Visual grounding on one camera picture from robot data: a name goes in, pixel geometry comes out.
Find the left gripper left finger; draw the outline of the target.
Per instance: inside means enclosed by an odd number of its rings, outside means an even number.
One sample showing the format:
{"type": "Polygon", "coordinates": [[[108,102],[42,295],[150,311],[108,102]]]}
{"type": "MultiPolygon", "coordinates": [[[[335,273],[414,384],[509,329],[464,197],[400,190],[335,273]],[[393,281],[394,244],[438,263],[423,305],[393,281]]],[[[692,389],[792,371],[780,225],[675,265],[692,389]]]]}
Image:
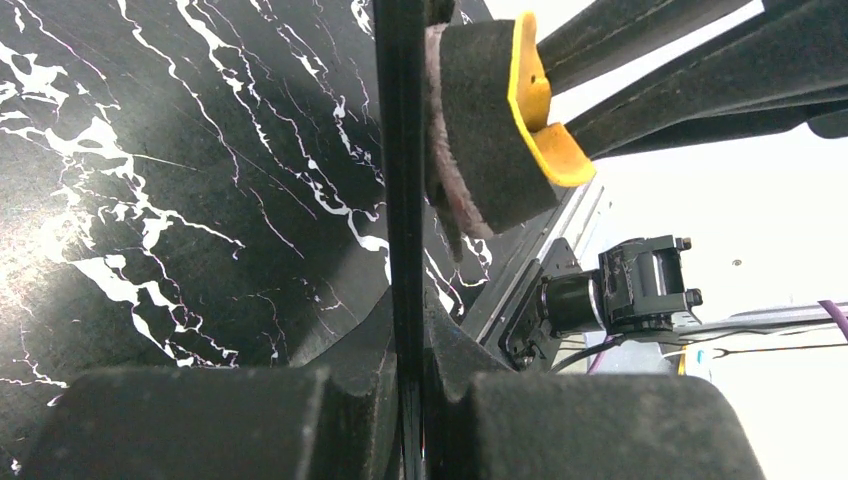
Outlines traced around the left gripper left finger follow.
{"type": "Polygon", "coordinates": [[[399,452],[391,298],[308,364],[78,379],[24,479],[383,479],[399,452]]]}

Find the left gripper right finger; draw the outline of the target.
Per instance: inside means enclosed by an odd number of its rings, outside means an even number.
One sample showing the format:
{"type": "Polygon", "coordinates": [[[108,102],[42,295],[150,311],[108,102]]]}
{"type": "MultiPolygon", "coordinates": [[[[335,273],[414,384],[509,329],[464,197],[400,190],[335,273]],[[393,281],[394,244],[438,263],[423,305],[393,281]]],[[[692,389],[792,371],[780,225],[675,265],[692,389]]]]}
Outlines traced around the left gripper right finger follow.
{"type": "Polygon", "coordinates": [[[667,375],[517,373],[423,294],[432,479],[760,479],[730,403],[667,375]]]}

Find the yellow black whiteboard eraser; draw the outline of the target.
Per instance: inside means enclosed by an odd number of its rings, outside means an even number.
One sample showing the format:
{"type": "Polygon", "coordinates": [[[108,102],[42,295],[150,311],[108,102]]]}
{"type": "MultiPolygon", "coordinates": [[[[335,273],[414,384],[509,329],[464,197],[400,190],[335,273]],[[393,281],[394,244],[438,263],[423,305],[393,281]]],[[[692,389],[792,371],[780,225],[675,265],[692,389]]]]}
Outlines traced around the yellow black whiteboard eraser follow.
{"type": "Polygon", "coordinates": [[[552,85],[534,13],[426,28],[425,184],[454,262],[556,207],[557,187],[588,183],[591,160],[549,120],[552,85]]]}

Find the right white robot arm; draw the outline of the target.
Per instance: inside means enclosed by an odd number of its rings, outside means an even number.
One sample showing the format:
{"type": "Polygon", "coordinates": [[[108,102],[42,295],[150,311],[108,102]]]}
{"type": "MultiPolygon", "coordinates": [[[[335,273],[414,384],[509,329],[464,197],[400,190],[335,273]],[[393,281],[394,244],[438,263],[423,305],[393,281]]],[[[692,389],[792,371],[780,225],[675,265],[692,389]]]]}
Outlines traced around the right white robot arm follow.
{"type": "MultiPolygon", "coordinates": [[[[543,39],[556,92],[581,85],[738,10],[737,1],[596,1],[543,39]]],[[[591,159],[782,133],[847,132],[847,5],[768,1],[761,13],[668,61],[567,124],[591,159]]],[[[701,303],[685,286],[687,239],[627,240],[595,270],[554,276],[533,261],[483,333],[516,370],[563,370],[557,341],[604,330],[602,350],[672,341],[672,317],[701,303]]]]}

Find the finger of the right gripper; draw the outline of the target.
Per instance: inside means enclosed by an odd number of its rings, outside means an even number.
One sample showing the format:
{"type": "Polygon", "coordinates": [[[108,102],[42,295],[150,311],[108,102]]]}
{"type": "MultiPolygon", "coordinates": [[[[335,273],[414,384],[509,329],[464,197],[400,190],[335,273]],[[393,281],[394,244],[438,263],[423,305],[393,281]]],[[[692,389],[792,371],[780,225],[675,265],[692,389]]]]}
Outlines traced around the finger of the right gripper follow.
{"type": "Polygon", "coordinates": [[[595,1],[541,40],[537,51],[557,95],[740,9],[742,1],[595,1]]]}
{"type": "Polygon", "coordinates": [[[847,135],[847,3],[780,1],[567,124],[591,159],[790,131],[847,135]]]}

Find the white whiteboard black frame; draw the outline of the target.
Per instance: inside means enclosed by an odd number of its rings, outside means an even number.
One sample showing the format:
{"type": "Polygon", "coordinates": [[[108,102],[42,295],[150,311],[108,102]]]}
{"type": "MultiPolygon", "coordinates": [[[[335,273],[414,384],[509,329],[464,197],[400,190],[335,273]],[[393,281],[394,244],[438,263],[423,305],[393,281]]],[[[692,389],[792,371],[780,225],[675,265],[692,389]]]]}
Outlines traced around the white whiteboard black frame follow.
{"type": "Polygon", "coordinates": [[[421,479],[425,4],[382,0],[373,10],[403,470],[421,479]]]}

